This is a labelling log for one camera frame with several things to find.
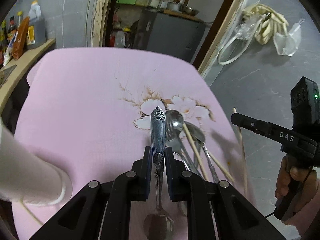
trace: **pink table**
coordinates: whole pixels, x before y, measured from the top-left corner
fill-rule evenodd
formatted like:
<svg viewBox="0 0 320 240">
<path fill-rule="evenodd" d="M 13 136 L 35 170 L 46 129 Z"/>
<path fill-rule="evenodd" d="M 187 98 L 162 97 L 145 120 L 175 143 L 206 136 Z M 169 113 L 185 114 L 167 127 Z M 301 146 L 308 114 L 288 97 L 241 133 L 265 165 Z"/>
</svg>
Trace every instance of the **pink table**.
<svg viewBox="0 0 320 240">
<path fill-rule="evenodd" d="M 133 49 L 57 49 L 31 70 L 28 82 L 30 91 L 15 138 L 66 171 L 73 195 L 91 180 L 114 180 L 143 157 L 150 145 L 150 114 L 156 106 L 176 109 L 185 121 L 199 126 L 208 149 L 229 168 L 235 187 L 243 193 L 237 139 L 215 96 L 189 63 Z M 183 141 L 193 156 L 186 138 Z M 187 219 L 169 200 L 166 179 L 163 192 L 163 206 L 175 222 L 174 239 L 187 239 Z M 148 201 L 132 203 L 129 239 L 146 239 L 142 224 L 155 206 L 151 183 Z M 29 239 L 40 224 L 19 203 L 12 208 L 20 240 Z M 30 206 L 42 222 L 59 208 Z"/>
</svg>

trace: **metal fork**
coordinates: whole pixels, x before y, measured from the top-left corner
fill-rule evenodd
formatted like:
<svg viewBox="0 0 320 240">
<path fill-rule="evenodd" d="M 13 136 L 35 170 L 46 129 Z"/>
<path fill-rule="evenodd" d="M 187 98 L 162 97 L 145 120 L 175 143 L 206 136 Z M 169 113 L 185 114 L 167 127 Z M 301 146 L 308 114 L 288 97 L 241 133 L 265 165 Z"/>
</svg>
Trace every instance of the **metal fork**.
<svg viewBox="0 0 320 240">
<path fill-rule="evenodd" d="M 193 161 L 191 160 L 190 156 L 188 155 L 187 151 L 185 150 L 185 147 L 180 139 L 180 137 L 177 135 L 177 133 L 175 132 L 174 128 L 173 128 L 173 124 L 172 124 L 172 120 L 170 120 L 169 118 L 166 119 L 166 123 L 167 123 L 167 130 L 166 130 L 166 145 L 168 147 L 172 148 L 172 151 L 174 153 L 176 153 L 184 162 L 186 168 L 199 175 L 200 177 L 201 174 L 200 172 L 197 170 L 197 168 L 195 167 Z"/>
</svg>

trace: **snack bag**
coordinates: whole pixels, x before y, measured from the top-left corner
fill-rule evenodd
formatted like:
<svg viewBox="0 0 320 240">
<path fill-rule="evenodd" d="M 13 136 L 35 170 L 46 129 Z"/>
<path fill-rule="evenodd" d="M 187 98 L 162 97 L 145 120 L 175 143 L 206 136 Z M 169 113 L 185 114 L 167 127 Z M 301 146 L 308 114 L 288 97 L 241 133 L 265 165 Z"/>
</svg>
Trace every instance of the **snack bag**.
<svg viewBox="0 0 320 240">
<path fill-rule="evenodd" d="M 26 37 L 27 37 L 27 32 L 29 27 L 29 20 L 30 18 L 26 17 L 18 28 L 16 41 L 13 44 L 13 50 L 12 50 L 12 57 L 15 60 L 18 60 L 23 53 L 23 47 L 26 42 Z"/>
</svg>

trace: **bottle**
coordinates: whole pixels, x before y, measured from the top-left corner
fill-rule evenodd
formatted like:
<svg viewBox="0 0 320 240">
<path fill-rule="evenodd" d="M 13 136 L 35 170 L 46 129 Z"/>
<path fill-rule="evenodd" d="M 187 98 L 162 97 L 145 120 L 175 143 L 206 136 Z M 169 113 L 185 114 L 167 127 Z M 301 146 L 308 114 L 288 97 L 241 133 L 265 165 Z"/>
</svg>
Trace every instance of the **bottle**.
<svg viewBox="0 0 320 240">
<path fill-rule="evenodd" d="M 1 29 L 4 33 L 4 36 L 5 38 L 7 39 L 8 41 L 8 35 L 7 35 L 7 30 L 6 30 L 6 25 L 7 25 L 7 21 L 6 20 L 3 20 L 2 24 L 1 24 Z"/>
<path fill-rule="evenodd" d="M 14 24 L 14 16 L 12 16 L 10 18 L 10 26 L 8 29 L 8 42 L 10 43 L 10 41 L 12 40 L 14 34 L 17 32 L 17 27 Z"/>
<path fill-rule="evenodd" d="M 2 54 L 4 55 L 8 47 L 8 40 L 5 31 L 5 21 L 2 22 L 0 29 L 0 46 L 2 47 Z"/>
<path fill-rule="evenodd" d="M 3 49 L 2 49 L 2 45 L 0 44 L 0 68 L 2 68 L 2 65 L 3 65 L 3 56 L 4 56 Z"/>
<path fill-rule="evenodd" d="M 27 48 L 34 49 L 45 43 L 45 27 L 44 18 L 41 16 L 41 9 L 38 1 L 35 0 L 31 4 L 29 11 L 29 28 L 27 34 Z"/>
<path fill-rule="evenodd" d="M 18 12 L 18 21 L 17 21 L 18 28 L 20 27 L 20 24 L 22 23 L 22 21 L 23 21 L 23 11 L 19 11 Z"/>
</svg>

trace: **wooden skewer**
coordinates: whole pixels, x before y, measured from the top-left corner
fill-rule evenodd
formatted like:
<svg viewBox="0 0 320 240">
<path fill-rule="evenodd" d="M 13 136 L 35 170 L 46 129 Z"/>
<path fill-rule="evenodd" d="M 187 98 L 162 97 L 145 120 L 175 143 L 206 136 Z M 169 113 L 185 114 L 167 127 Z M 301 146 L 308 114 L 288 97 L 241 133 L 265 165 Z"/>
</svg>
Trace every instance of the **wooden skewer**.
<svg viewBox="0 0 320 240">
<path fill-rule="evenodd" d="M 222 166 L 222 164 L 217 160 L 216 157 L 213 156 L 213 154 L 208 150 L 208 153 L 211 157 L 211 159 L 216 163 L 216 165 L 219 167 L 219 169 L 223 172 L 223 174 L 226 176 L 228 180 L 230 180 L 232 183 L 235 182 L 231 174 L 227 171 L 225 167 Z"/>
<path fill-rule="evenodd" d="M 239 140 L 240 140 L 240 145 L 242 148 L 242 158 L 244 161 L 243 164 L 243 170 L 244 170 L 244 196 L 247 197 L 248 195 L 248 176 L 247 176 L 247 164 L 246 164 L 246 159 L 245 159 L 245 151 L 244 151 L 244 144 L 243 144 L 243 138 L 242 138 L 242 132 L 240 126 L 238 126 L 238 132 L 239 132 Z"/>
<path fill-rule="evenodd" d="M 186 133 L 186 136 L 188 138 L 188 141 L 191 145 L 191 148 L 193 149 L 193 152 L 196 154 L 197 156 L 197 159 L 198 159 L 198 163 L 199 163 L 199 166 L 200 166 L 200 169 L 201 169 L 201 172 L 202 172 L 202 175 L 204 177 L 205 180 L 209 181 L 209 177 L 207 175 L 207 173 L 205 172 L 205 169 L 204 169 L 204 165 L 202 163 L 202 159 L 200 157 L 200 154 L 198 153 L 198 150 L 196 148 L 196 145 L 195 145 L 195 142 L 193 141 L 193 138 L 189 132 L 189 129 L 188 127 L 186 126 L 186 124 L 184 123 L 183 124 L 183 129 L 184 129 L 184 132 Z"/>
</svg>

